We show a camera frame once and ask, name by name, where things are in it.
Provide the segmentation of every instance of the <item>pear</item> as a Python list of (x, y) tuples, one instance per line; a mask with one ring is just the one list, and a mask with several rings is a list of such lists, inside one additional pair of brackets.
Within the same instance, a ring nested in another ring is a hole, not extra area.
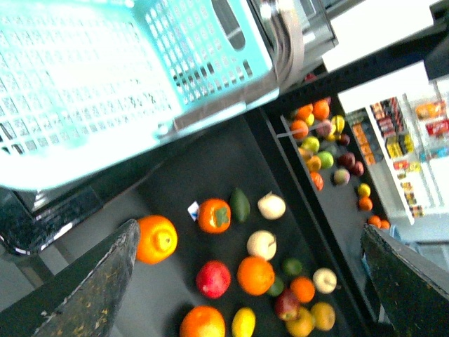
[(258, 230), (248, 239), (246, 249), (249, 255), (269, 261), (276, 254), (276, 236), (267, 230)]

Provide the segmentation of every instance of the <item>white onion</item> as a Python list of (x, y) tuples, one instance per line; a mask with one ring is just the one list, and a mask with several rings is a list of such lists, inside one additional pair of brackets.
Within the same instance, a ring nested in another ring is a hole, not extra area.
[(286, 212), (284, 200), (271, 192), (257, 202), (257, 207), (262, 216), (268, 220), (279, 219)]

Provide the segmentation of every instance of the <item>small orange fruit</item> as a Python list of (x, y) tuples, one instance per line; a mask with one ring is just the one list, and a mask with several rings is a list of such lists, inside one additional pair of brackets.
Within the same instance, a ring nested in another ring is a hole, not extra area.
[(308, 104), (305, 105), (304, 107), (300, 107), (296, 112), (295, 119), (301, 119), (303, 121), (306, 121), (306, 119), (309, 118), (313, 110), (314, 110), (313, 104)]
[(266, 293), (274, 283), (274, 279), (271, 263), (259, 256), (244, 258), (237, 270), (237, 281), (241, 288), (253, 296)]
[(301, 119), (296, 119), (293, 121), (292, 125), (290, 126), (290, 130), (292, 131), (292, 136), (294, 139), (304, 139), (309, 134), (309, 127), (307, 126), (305, 121), (302, 121)]
[(314, 103), (314, 110), (312, 111), (312, 114), (314, 114), (315, 119), (323, 121), (329, 117), (329, 113), (330, 108), (327, 100), (319, 100)]
[(378, 216), (371, 216), (368, 219), (368, 223), (370, 225), (376, 226), (377, 228), (380, 228), (380, 226), (382, 225), (382, 221), (380, 220), (380, 218)]
[(369, 197), (361, 197), (358, 201), (358, 207), (362, 211), (371, 211), (373, 209), (373, 202)]
[(225, 200), (205, 200), (199, 205), (198, 225), (206, 233), (223, 233), (231, 225), (231, 207)]
[(323, 177), (321, 176), (321, 174), (318, 172), (311, 172), (310, 178), (311, 178), (311, 181), (314, 182), (316, 189), (318, 191), (321, 191), (324, 187), (324, 180), (323, 180)]
[(296, 277), (290, 283), (290, 290), (296, 295), (301, 303), (308, 303), (315, 296), (314, 283), (310, 278), (305, 276)]
[(146, 216), (138, 220), (140, 241), (136, 258), (153, 265), (169, 257), (177, 246), (175, 226), (164, 216)]
[(390, 223), (387, 220), (381, 220), (380, 221), (380, 228), (383, 230), (389, 230), (390, 229)]
[(180, 327), (180, 337), (225, 337), (223, 315), (214, 307), (200, 305), (190, 310)]

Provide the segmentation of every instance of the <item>turquoise plastic basket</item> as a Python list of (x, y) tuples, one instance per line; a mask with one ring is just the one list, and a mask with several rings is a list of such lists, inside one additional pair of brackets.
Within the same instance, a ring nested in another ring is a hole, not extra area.
[(193, 132), (163, 136), (231, 96), (196, 128), (235, 116), (271, 69), (246, 0), (3, 0), (0, 185), (90, 175)]

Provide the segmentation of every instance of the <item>pomegranate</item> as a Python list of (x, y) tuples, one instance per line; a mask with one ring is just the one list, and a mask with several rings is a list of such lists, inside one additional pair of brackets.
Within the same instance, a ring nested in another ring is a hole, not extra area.
[(207, 262), (196, 276), (196, 287), (207, 298), (221, 297), (231, 284), (231, 273), (223, 262)]

